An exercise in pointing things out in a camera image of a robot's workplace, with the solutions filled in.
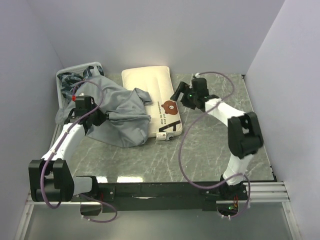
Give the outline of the cream pillow with bear print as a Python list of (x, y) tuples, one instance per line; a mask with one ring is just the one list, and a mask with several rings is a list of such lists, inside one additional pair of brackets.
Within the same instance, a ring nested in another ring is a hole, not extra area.
[(179, 136), (183, 125), (177, 103), (171, 100), (174, 94), (167, 66), (146, 66), (125, 69), (121, 72), (123, 87), (127, 90), (138, 88), (148, 92), (151, 103), (145, 105), (150, 115), (149, 137), (160, 139), (160, 133)]

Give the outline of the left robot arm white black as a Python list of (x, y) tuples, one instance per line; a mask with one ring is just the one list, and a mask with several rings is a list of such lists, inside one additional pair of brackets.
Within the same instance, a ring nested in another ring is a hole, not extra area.
[(81, 194), (88, 201), (94, 201), (100, 195), (97, 178), (72, 176), (68, 162), (87, 133), (108, 118), (93, 97), (73, 96), (72, 99), (75, 107), (69, 112), (56, 142), (41, 159), (29, 163), (30, 195), (34, 202), (51, 206), (53, 202), (69, 202)]

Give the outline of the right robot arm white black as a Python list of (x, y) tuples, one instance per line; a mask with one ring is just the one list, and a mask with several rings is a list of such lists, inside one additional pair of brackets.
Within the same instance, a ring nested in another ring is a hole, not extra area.
[(179, 96), (182, 96), (183, 106), (199, 109), (227, 127), (230, 159), (222, 174), (221, 181), (225, 184), (219, 187), (219, 193), (226, 200), (232, 199), (237, 194), (236, 185), (245, 179), (250, 161), (264, 145), (256, 113), (238, 110), (222, 98), (209, 94), (207, 80), (203, 77), (194, 77), (191, 84), (181, 81), (170, 99), (176, 102)]

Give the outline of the grey pillowcase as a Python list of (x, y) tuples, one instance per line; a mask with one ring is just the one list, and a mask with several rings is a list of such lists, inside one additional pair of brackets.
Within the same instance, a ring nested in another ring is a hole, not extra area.
[(86, 80), (75, 91), (94, 98), (107, 120), (100, 126), (92, 126), (86, 136), (121, 148), (130, 148), (146, 143), (149, 137), (151, 116), (145, 106), (152, 103), (150, 94), (139, 88), (127, 90), (105, 76)]

